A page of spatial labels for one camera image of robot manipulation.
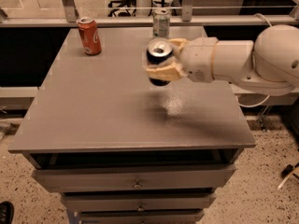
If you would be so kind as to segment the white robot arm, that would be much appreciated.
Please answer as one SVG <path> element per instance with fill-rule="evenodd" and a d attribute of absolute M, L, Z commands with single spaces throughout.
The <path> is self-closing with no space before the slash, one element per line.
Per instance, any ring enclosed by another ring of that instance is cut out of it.
<path fill-rule="evenodd" d="M 255 41 L 216 37 L 155 38 L 147 47 L 149 78 L 193 82 L 230 82 L 269 96 L 282 96 L 299 87 L 299 29 L 274 25 Z"/>

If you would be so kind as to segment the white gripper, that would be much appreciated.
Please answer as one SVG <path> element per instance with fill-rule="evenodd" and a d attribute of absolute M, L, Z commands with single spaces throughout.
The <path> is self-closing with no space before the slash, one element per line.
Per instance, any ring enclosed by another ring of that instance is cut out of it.
<path fill-rule="evenodd" d="M 169 39 L 176 60 L 158 65 L 147 64 L 144 69 L 149 78 L 177 81 L 188 77 L 193 82 L 213 81 L 212 61 L 219 40 L 216 37 L 199 37 L 190 41 L 186 38 Z"/>

